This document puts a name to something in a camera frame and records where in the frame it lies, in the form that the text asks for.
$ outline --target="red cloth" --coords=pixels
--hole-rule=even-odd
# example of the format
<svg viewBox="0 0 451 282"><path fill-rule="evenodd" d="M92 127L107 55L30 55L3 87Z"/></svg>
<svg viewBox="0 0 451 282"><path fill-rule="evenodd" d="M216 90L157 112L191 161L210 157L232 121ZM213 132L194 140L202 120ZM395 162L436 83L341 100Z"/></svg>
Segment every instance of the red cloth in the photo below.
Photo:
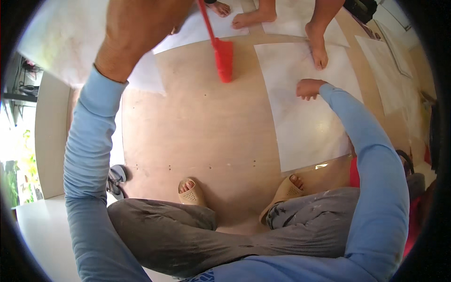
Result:
<svg viewBox="0 0 451 282"><path fill-rule="evenodd" d="M360 188L360 176L357 170L357 157L351 161L351 168L349 169L350 186Z"/></svg>
<svg viewBox="0 0 451 282"><path fill-rule="evenodd" d="M357 170L357 157L351 161L351 167L349 169L350 186L360 188L360 176ZM409 210L409 233L407 235L407 241L404 247L404 255L407 256L420 234L421 227L418 219L419 203L421 202L422 195L412 200Z"/></svg>

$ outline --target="beige slide sandal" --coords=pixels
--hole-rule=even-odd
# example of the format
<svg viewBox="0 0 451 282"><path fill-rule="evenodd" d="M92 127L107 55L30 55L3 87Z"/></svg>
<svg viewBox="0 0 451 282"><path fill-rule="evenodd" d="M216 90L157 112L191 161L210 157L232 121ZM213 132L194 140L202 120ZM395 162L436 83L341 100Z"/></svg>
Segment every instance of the beige slide sandal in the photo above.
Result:
<svg viewBox="0 0 451 282"><path fill-rule="evenodd" d="M258 219L263 225L266 225L266 215L268 214L269 209L272 208L274 204L284 202L289 199L302 197L304 195L304 191L296 187L296 185L291 182L290 177L293 175L295 174L290 174L290 176L282 181L276 191L274 199L272 199L272 202L263 210L262 214L260 214L260 217Z"/></svg>
<svg viewBox="0 0 451 282"><path fill-rule="evenodd" d="M193 182L194 187L191 188L190 190L180 194L181 187L183 186L183 184L187 183L188 181ZM191 178L184 178L182 181L180 181L179 198L180 198L180 201L186 205L198 205L201 207L207 206L207 204L205 203L205 199L203 197L202 189L200 189L200 187L196 184L196 182L194 180L192 180Z"/></svg>

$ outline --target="gray sweatpants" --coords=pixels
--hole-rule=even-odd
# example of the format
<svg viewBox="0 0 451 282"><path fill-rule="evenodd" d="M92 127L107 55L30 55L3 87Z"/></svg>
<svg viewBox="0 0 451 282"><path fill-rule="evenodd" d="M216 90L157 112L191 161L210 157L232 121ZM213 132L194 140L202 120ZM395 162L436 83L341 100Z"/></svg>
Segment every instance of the gray sweatpants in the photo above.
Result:
<svg viewBox="0 0 451 282"><path fill-rule="evenodd" d="M124 199L108 214L142 266L186 278L250 255L343 256L359 193L345 187L275 204L271 230L252 236L216 232L215 212L195 205Z"/></svg>

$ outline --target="red broom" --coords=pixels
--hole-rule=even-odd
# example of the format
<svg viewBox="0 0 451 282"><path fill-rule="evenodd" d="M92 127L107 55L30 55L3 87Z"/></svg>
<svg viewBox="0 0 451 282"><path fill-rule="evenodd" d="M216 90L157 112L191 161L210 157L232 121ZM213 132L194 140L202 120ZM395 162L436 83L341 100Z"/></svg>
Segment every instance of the red broom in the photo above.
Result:
<svg viewBox="0 0 451 282"><path fill-rule="evenodd" d="M197 0L197 4L202 13L203 20L207 26L210 40L215 49L216 67L219 77L224 83L232 81L232 61L233 61L233 43L230 41L221 41L213 34L210 20L208 19L207 10L203 0Z"/></svg>

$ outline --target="floor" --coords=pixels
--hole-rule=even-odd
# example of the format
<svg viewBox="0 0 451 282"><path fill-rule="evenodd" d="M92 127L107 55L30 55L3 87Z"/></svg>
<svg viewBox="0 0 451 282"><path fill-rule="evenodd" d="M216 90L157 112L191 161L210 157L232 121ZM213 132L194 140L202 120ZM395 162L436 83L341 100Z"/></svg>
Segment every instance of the floor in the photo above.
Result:
<svg viewBox="0 0 451 282"><path fill-rule="evenodd" d="M255 9L242 0L244 12ZM336 20L350 45L347 55L357 75L365 106L376 116L396 149L412 150L414 163L423 159L424 141L409 138L401 110L384 116L378 88L355 35L366 32L341 9ZM368 24L374 32L377 26ZM266 227L258 222L288 173L281 173L276 133L263 75L254 45L303 42L303 38L268 35L261 25L249 35L230 37L234 43L234 80L222 84L216 73L210 42L197 42L156 55L166 89L161 94L127 89L122 126L131 198L179 202L178 182L194 177L208 206L216 211L221 232L253 234ZM419 78L414 74L419 86ZM69 108L73 107L75 91ZM326 167L297 170L307 194L349 183L350 156Z"/></svg>

